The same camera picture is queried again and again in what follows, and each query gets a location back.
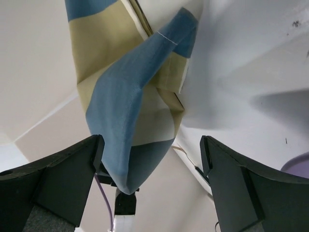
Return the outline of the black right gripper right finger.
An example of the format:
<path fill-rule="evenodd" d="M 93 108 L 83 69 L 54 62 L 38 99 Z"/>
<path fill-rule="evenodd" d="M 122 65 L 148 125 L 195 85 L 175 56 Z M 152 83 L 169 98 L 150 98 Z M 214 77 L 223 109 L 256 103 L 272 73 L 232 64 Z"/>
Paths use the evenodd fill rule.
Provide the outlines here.
<path fill-rule="evenodd" d="M 309 180 L 248 158 L 211 136 L 200 140 L 223 232 L 307 232 Z"/>

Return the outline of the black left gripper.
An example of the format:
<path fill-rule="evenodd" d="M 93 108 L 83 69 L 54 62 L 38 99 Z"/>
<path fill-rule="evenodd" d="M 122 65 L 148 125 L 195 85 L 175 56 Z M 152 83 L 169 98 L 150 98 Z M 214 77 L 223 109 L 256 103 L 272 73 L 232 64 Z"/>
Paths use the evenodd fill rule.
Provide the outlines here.
<path fill-rule="evenodd" d="M 109 215 L 113 215 L 111 205 L 108 201 L 108 198 L 101 184 L 106 184 L 112 187 L 116 187 L 115 203 L 114 203 L 114 206 L 115 206 L 114 213 L 116 215 L 135 215 L 136 204 L 137 204 L 136 194 L 133 193 L 131 195 L 127 195 L 121 192 L 116 186 L 111 176 L 109 175 L 108 171 L 103 166 L 103 164 L 100 164 L 99 170 L 98 170 L 98 187 L 107 205 Z"/>

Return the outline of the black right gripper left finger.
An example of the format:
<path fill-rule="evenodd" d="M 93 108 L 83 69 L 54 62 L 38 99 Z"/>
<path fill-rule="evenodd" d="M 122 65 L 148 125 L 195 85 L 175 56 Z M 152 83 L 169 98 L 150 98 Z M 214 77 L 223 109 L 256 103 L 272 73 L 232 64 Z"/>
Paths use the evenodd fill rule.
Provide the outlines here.
<path fill-rule="evenodd" d="M 75 231 L 103 149 L 103 137 L 92 135 L 62 151 L 1 172 L 0 230 Z"/>

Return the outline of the purple plastic plate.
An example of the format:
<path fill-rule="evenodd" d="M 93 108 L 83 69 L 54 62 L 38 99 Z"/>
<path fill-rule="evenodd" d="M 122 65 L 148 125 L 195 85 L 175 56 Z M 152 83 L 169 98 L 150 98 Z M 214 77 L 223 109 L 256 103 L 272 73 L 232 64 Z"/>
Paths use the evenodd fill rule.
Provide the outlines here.
<path fill-rule="evenodd" d="M 282 172 L 309 178 L 309 153 L 304 153 L 291 160 L 281 168 Z"/>

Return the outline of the blue beige checked cloth napkin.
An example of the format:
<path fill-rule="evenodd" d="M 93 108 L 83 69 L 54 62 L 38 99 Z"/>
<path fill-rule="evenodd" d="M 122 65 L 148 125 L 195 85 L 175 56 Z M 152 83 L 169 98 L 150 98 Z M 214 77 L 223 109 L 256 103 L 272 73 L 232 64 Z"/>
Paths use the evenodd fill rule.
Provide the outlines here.
<path fill-rule="evenodd" d="M 178 99 L 195 44 L 200 0 L 65 2 L 77 89 L 102 164 L 134 193 L 172 146 L 184 113 Z"/>

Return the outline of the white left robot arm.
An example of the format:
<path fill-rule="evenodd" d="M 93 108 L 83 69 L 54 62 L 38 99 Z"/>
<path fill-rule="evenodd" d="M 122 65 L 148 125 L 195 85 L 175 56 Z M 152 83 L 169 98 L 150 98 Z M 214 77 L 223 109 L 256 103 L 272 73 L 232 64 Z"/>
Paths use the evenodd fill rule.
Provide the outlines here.
<path fill-rule="evenodd" d="M 134 227 L 136 214 L 137 198 L 136 193 L 127 195 L 116 188 L 114 210 L 108 201 L 106 193 L 102 187 L 103 184 L 116 187 L 115 182 L 109 175 L 108 171 L 101 163 L 98 172 L 95 174 L 95 181 L 106 203 L 109 213 L 110 232 L 131 232 Z"/>

